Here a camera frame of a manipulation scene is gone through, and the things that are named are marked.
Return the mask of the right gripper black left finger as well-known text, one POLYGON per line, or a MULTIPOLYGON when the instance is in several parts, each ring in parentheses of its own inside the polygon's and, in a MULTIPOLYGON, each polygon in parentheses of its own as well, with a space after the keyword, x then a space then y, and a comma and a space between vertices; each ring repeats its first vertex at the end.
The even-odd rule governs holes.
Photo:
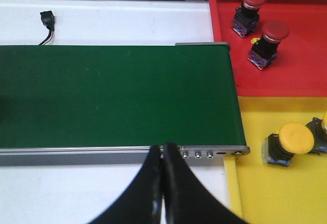
POLYGON ((155 145, 125 191, 91 223, 160 223, 161 206, 161 152, 155 145))

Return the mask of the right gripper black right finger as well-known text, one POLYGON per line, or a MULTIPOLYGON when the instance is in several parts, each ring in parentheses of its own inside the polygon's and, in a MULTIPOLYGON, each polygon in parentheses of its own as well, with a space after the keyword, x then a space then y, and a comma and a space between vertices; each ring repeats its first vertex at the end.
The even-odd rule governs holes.
POLYGON ((174 143, 163 147, 162 189, 167 223, 245 223, 197 179, 174 143))

